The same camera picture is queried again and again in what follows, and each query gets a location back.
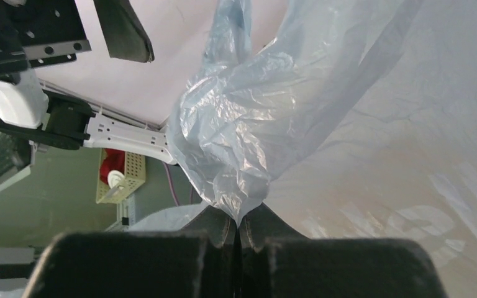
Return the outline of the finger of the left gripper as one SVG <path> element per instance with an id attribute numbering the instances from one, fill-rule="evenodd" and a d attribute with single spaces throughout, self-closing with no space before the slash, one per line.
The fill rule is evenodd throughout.
<path id="1" fill-rule="evenodd" d="M 129 0 L 94 0 L 111 58 L 151 63 L 155 55 L 150 37 Z"/>

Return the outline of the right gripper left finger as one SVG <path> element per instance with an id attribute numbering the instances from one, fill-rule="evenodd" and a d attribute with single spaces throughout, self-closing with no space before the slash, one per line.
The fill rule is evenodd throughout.
<path id="1" fill-rule="evenodd" d="M 174 232 L 56 237 L 25 297 L 232 297 L 236 224 L 206 207 Z"/>

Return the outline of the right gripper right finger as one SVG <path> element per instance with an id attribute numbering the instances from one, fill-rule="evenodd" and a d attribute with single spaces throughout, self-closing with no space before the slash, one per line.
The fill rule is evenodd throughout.
<path id="1" fill-rule="evenodd" d="M 243 297 L 446 297 L 429 254 L 402 238 L 311 239 L 266 205 L 238 227 Z"/>

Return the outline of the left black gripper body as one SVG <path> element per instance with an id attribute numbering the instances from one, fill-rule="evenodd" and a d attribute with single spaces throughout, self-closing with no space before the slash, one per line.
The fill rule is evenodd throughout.
<path id="1" fill-rule="evenodd" d="M 74 1 L 0 1 L 0 76 L 75 61 L 90 50 Z"/>

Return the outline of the blue plastic trash bag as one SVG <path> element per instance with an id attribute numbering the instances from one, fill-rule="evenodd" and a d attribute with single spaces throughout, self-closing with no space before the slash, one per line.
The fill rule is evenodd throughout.
<path id="1" fill-rule="evenodd" d="M 477 1 L 291 1 L 257 54 L 252 12 L 218 4 L 169 118 L 201 197 L 309 238 L 414 240 L 477 297 Z"/>

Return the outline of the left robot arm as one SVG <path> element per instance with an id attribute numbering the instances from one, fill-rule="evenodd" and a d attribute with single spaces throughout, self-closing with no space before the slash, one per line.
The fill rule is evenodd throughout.
<path id="1" fill-rule="evenodd" d="M 174 164 L 164 133 L 106 115 L 35 73 L 90 50 L 75 1 L 0 1 L 0 132 L 35 145 L 115 149 Z"/>

